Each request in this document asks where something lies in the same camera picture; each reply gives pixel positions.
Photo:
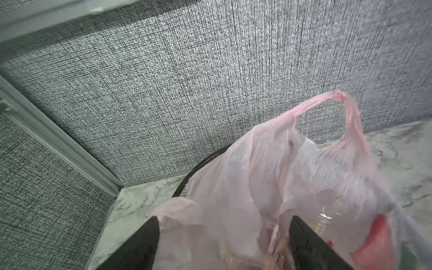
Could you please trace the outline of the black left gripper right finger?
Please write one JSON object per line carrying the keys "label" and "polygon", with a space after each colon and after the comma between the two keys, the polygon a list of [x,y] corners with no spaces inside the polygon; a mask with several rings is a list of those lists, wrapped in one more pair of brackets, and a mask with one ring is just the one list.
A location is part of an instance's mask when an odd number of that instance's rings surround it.
{"label": "black left gripper right finger", "polygon": [[353,268],[298,216],[293,216],[290,222],[289,247],[296,270],[351,270]]}

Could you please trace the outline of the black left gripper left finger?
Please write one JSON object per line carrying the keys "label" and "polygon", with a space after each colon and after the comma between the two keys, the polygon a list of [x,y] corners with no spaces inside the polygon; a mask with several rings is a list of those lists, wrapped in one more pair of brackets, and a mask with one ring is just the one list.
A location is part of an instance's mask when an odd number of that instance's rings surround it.
{"label": "black left gripper left finger", "polygon": [[150,270],[153,268],[159,239],[159,221],[153,216],[100,264],[98,269]]}

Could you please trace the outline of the pink plastic trash bag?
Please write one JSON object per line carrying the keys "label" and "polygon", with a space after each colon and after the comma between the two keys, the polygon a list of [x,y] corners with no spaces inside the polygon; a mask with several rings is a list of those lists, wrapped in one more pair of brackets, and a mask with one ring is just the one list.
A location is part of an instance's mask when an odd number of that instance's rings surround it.
{"label": "pink plastic trash bag", "polygon": [[[295,126],[329,99],[344,103],[345,132],[319,148]],[[276,268],[293,216],[354,270],[396,270],[404,245],[432,267],[432,245],[389,194],[347,92],[320,94],[255,126],[186,188],[186,197],[154,210],[160,226],[155,270]]]}

